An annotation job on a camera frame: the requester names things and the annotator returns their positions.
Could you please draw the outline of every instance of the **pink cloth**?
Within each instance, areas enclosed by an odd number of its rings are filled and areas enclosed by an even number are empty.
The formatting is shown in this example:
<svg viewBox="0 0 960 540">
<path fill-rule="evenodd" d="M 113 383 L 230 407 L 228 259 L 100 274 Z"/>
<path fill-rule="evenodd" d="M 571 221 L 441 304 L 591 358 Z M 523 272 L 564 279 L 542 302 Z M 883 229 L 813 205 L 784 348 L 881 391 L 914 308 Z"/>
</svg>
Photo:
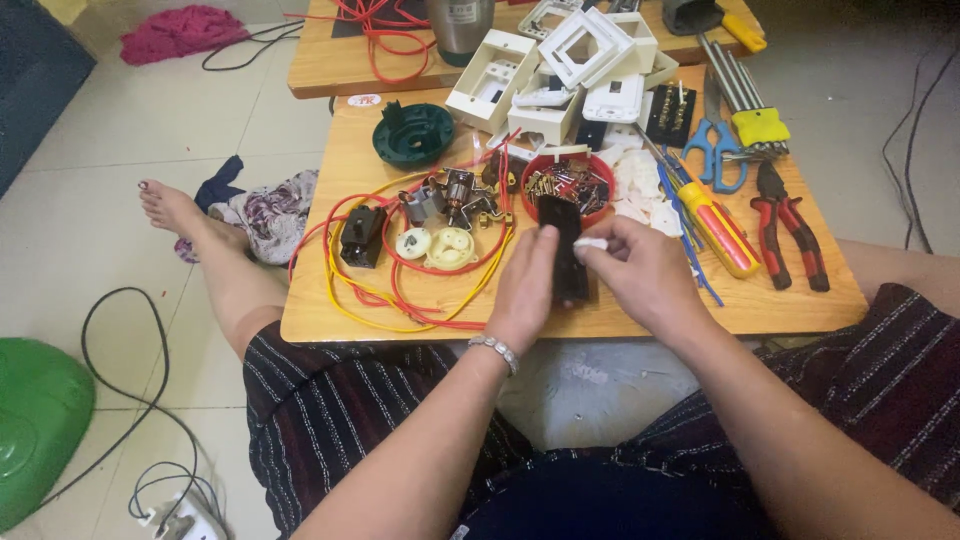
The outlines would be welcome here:
<svg viewBox="0 0 960 540">
<path fill-rule="evenodd" d="M 150 15 L 136 30 L 121 36 L 120 58 L 130 65 L 143 65 L 209 51 L 249 35 L 228 11 L 187 6 Z"/>
</svg>

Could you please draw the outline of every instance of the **wooden table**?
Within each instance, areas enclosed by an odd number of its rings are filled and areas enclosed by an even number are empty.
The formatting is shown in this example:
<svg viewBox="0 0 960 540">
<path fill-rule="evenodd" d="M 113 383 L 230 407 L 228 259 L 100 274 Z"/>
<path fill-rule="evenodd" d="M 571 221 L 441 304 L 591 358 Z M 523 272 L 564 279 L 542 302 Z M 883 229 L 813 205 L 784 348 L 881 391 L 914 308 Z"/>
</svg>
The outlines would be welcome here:
<svg viewBox="0 0 960 540">
<path fill-rule="evenodd" d="M 678 77 L 684 85 L 700 89 L 703 85 L 703 66 L 682 67 Z M 342 100 L 337 104 L 337 113 L 330 127 L 332 133 L 324 153 L 324 163 L 317 180 L 313 207 L 307 221 L 309 229 L 325 219 L 327 213 L 340 199 L 354 193 L 369 192 L 390 179 L 402 176 L 402 173 L 381 161 L 371 146 L 371 132 L 380 120 L 380 110 L 388 101 L 401 99 L 403 103 L 413 104 L 430 102 L 442 105 L 448 89 L 422 90 L 402 94 L 384 95 L 378 107 L 357 108 Z M 703 116 L 703 106 L 697 100 L 693 126 Z M 473 138 L 476 132 L 461 128 L 454 145 L 444 156 L 444 163 L 463 162 L 473 156 Z M 479 134 L 480 142 L 489 137 Z M 703 166 L 702 154 L 691 154 L 690 164 L 695 170 Z M 732 175 L 736 167 L 728 163 L 725 173 Z M 867 305 L 853 280 L 853 275 L 836 240 L 830 234 L 824 217 L 817 208 L 804 180 L 801 178 L 794 161 L 787 157 L 777 162 L 777 169 L 783 177 L 787 190 L 793 197 L 803 197 L 800 211 L 817 235 L 823 250 L 824 261 L 830 279 L 830 292 L 817 293 L 810 290 L 804 277 L 804 266 L 796 242 L 780 226 L 780 246 L 786 266 L 794 278 L 794 284 L 787 290 L 774 290 L 766 269 L 761 269 L 748 280 L 737 280 L 720 264 L 719 259 L 709 249 L 699 255 L 704 272 L 726 303 L 718 307 L 707 292 L 701 289 L 701 297 L 713 316 L 727 330 L 737 334 L 763 333 L 801 333 L 833 331 L 858 322 L 866 311 Z M 758 214 L 750 208 L 750 199 L 756 193 L 756 165 L 751 166 L 748 182 L 733 195 L 721 198 L 740 223 L 747 229 L 749 239 L 755 248 L 758 228 Z M 519 199 L 515 196 L 519 230 L 534 227 L 534 221 L 526 215 Z M 480 231 L 474 235 L 478 244 L 477 252 L 486 253 L 499 234 L 498 228 Z M 446 339 L 465 338 L 470 331 L 434 329 L 418 333 L 396 333 L 383 331 L 348 319 L 338 312 L 326 296 L 324 280 L 324 261 L 322 242 L 319 238 L 311 241 L 300 253 L 290 294 L 283 312 L 281 334 L 291 342 L 340 341 L 340 340 L 401 340 L 401 339 Z M 507 256 L 513 245 L 508 248 Z M 389 273 L 391 260 L 385 252 L 380 255 L 379 264 L 373 270 L 347 268 L 351 277 L 370 283 L 381 290 L 390 290 Z M 436 277 L 405 269 L 400 273 L 400 290 L 408 301 L 424 307 L 451 309 L 467 296 L 480 278 L 480 270 L 463 276 Z M 458 316 L 458 320 L 486 321 L 493 307 L 497 276 Z M 351 312 L 372 319 L 381 324 L 415 328 L 405 315 L 389 307 L 363 307 L 354 298 L 350 289 L 335 282 L 335 294 Z M 602 283 L 594 287 L 596 294 L 592 301 L 574 309 L 554 309 L 541 335 L 550 337 L 612 337 L 649 335 L 649 333 L 630 320 L 613 300 L 609 289 Z"/>
<path fill-rule="evenodd" d="M 754 14 L 743 0 L 719 0 L 717 3 L 740 17 L 763 36 L 763 29 L 760 28 Z M 602 2 L 598 8 L 605 12 L 606 4 Z M 510 6 L 506 2 L 498 2 L 493 16 L 493 27 L 515 34 L 516 25 L 519 24 L 520 19 L 534 6 L 535 4 Z M 663 26 L 660 0 L 643 2 L 640 12 L 660 42 L 661 51 L 680 64 L 707 61 L 703 49 L 697 45 L 693 36 L 677 37 L 670 34 Z M 311 0 L 309 14 L 334 16 L 337 14 L 337 8 L 330 0 Z M 287 85 L 295 97 L 308 99 L 441 88 L 455 85 L 460 73 L 464 70 L 462 67 L 444 63 L 437 53 L 437 48 L 434 47 L 430 50 L 427 68 L 419 77 L 404 83 L 388 85 L 373 76 L 367 59 L 367 39 L 363 36 L 334 39 L 330 36 L 332 28 L 333 21 L 307 19 L 300 32 L 297 55 L 290 64 L 290 72 L 287 75 Z M 419 30 L 415 34 L 426 42 L 434 38 L 430 30 Z M 707 32 L 707 36 L 710 39 L 717 39 L 722 48 L 733 51 L 737 56 L 748 54 L 747 49 L 723 28 L 713 29 Z M 386 37 L 384 42 L 400 50 L 416 46 L 412 39 L 402 37 Z M 378 49 L 376 60 L 380 73 L 384 77 L 398 79 L 414 73 L 422 63 L 422 55 L 398 56 Z"/>
</svg>

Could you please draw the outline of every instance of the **foot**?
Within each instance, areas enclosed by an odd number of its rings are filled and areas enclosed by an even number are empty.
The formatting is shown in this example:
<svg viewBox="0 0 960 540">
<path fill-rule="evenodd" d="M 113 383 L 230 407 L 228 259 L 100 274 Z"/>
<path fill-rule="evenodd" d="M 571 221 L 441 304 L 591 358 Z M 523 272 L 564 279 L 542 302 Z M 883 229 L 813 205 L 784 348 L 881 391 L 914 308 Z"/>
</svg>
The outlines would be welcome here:
<svg viewBox="0 0 960 540">
<path fill-rule="evenodd" d="M 220 241 L 231 248 L 245 251 L 250 248 L 247 234 L 223 221 L 200 211 L 189 195 L 156 180 L 144 180 L 140 187 L 140 205 L 150 218 L 150 224 L 198 242 Z"/>
</svg>

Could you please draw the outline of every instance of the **striped pants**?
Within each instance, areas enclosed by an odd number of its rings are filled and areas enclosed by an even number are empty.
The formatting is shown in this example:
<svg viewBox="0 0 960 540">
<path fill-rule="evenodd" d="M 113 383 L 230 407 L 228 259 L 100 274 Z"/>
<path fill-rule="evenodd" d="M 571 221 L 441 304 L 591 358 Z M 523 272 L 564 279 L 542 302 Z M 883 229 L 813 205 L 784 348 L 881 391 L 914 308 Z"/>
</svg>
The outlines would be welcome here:
<svg viewBox="0 0 960 540">
<path fill-rule="evenodd" d="M 888 283 L 864 320 L 763 356 L 770 369 L 869 452 L 960 511 L 960 327 Z M 250 462 L 281 538 L 423 400 L 456 362 L 446 347 L 297 346 L 279 322 L 244 360 Z M 615 448 L 536 451 L 499 413 L 487 429 L 462 517 L 545 459 L 584 455 L 696 475 L 756 505 L 750 480 L 702 392 Z"/>
</svg>

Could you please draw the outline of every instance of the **yellow wire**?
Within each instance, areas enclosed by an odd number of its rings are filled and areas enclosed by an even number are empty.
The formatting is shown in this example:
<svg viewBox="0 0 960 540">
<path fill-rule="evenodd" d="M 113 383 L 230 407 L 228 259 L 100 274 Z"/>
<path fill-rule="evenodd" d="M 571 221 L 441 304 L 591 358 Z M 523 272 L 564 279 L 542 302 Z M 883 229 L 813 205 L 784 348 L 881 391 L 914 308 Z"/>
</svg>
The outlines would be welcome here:
<svg viewBox="0 0 960 540">
<path fill-rule="evenodd" d="M 399 184 L 399 183 L 401 183 L 401 182 L 410 181 L 410 180 L 412 180 L 412 179 L 414 179 L 414 178 L 416 178 L 416 177 L 418 177 L 418 176 L 422 176 L 423 174 L 424 174 L 424 173 L 414 173 L 414 174 L 410 174 L 410 175 L 407 175 L 407 176 L 398 178 L 398 179 L 396 179 L 396 180 L 392 180 L 392 181 L 387 182 L 386 184 L 382 185 L 381 187 L 378 187 L 378 188 L 375 189 L 372 193 L 373 193 L 373 194 L 379 193 L 379 192 L 383 191 L 384 189 L 389 188 L 389 187 L 392 186 L 392 185 Z M 366 199 L 360 199 L 360 200 L 358 200 L 358 201 L 353 205 L 353 207 L 351 207 L 350 209 L 355 209 L 356 207 L 358 207 L 358 206 L 360 206 L 361 204 L 363 204 L 364 201 L 366 201 Z M 343 223 L 343 222 L 337 223 L 337 225 L 336 225 L 336 227 L 335 227 L 335 229 L 334 229 L 334 231 L 333 231 L 333 235 L 332 235 L 333 238 L 338 238 L 338 237 L 340 237 L 340 230 L 343 228 L 343 226 L 344 226 L 344 223 Z M 505 235 L 504 238 L 503 238 L 503 243 L 500 245 L 500 248 L 497 250 L 496 254 L 493 256 L 493 261 L 492 261 L 491 264 L 487 267 L 487 270 L 486 270 L 486 272 L 484 272 L 483 276 L 481 276 L 480 281 L 477 283 L 477 285 L 475 285 L 475 286 L 473 287 L 473 289 L 469 292 L 469 294 L 468 294 L 467 297 L 464 299 L 464 301 L 461 302 L 455 309 L 453 309 L 453 311 L 451 311 L 451 312 L 445 317 L 444 321 L 449 321 L 449 320 L 452 319 L 453 317 L 457 316 L 457 314 L 460 313 L 460 312 L 464 309 L 464 307 L 466 307 L 467 304 L 469 304 L 470 301 L 472 301 L 472 300 L 476 297 L 476 295 L 480 293 L 481 290 L 483 290 L 483 288 L 487 285 L 487 283 L 488 283 L 488 282 L 490 281 L 490 279 L 492 278 L 493 273 L 496 271 L 497 266 L 500 264 L 500 260 L 503 259 L 503 254 L 504 254 L 504 251 L 505 251 L 506 248 L 507 248 L 507 244 L 510 243 L 510 240 L 513 239 L 513 237 L 514 237 L 514 227 L 509 227 L 509 228 L 507 229 L 506 235 Z M 373 287 L 371 287 L 371 286 L 369 286 L 369 285 L 365 285 L 365 284 L 363 284 L 363 283 L 360 283 L 360 282 L 358 282 L 358 281 L 356 281 L 356 280 L 353 280 L 353 279 L 345 276 L 342 272 L 340 272 L 340 269 L 337 267 L 336 258 L 335 258 L 336 256 L 334 255 L 334 254 L 336 253 L 336 250 L 333 249 L 332 243 L 333 243 L 333 242 L 331 242 L 331 247 L 330 247 L 330 250 L 329 250 L 329 255 L 328 255 L 328 258 L 327 258 L 327 261 L 326 261 L 326 268 L 325 268 L 325 270 L 324 270 L 325 275 L 326 275 L 326 296 L 327 296 L 327 298 L 330 299 L 330 302 L 333 304 L 334 307 L 337 308 L 338 311 L 340 311 L 341 313 L 343 313 L 344 315 L 346 315 L 348 318 L 353 319 L 354 321 L 357 321 L 357 322 L 359 322 L 359 323 L 363 323 L 363 324 L 368 325 L 368 326 L 370 326 L 370 327 L 373 327 L 373 328 L 376 328 L 376 329 L 381 329 L 381 330 L 398 331 L 398 332 L 402 332 L 402 333 L 413 333 L 413 332 L 418 332 L 418 331 L 428 331 L 428 330 L 437 328 L 438 325 L 433 325 L 433 324 L 423 325 L 423 326 L 421 326 L 421 327 L 414 328 L 414 329 L 404 329 L 404 328 L 390 327 L 390 326 L 386 326 L 386 325 L 381 325 L 381 324 L 379 324 L 379 323 L 375 323 L 374 321 L 370 321 L 370 320 L 368 320 L 368 319 L 364 319 L 363 317 L 360 317 L 359 315 L 355 315 L 355 314 L 350 313 L 349 311 L 347 311 L 347 310 L 340 304 L 340 302 L 337 301 L 336 295 L 333 293 L 333 277 L 334 277 L 334 276 L 336 276 L 338 279 L 340 279 L 340 281 L 342 281 L 342 282 L 344 282 L 344 283 L 354 284 L 354 285 L 360 287 L 361 289 L 363 289 L 363 290 L 366 291 L 366 292 L 369 292 L 369 293 L 371 293 L 371 294 L 375 294 L 375 295 L 378 295 L 378 296 L 382 297 L 382 298 L 387 302 L 387 304 L 389 304 L 390 306 L 392 306 L 394 309 L 400 311 L 401 313 L 407 314 L 406 311 L 404 311 L 403 309 L 401 309 L 401 308 L 396 304 L 396 298 L 394 297 L 393 294 L 388 293 L 388 292 L 385 292 L 385 291 L 380 291 L 380 290 L 378 290 L 378 289 L 376 289 L 376 288 L 373 288 Z"/>
</svg>

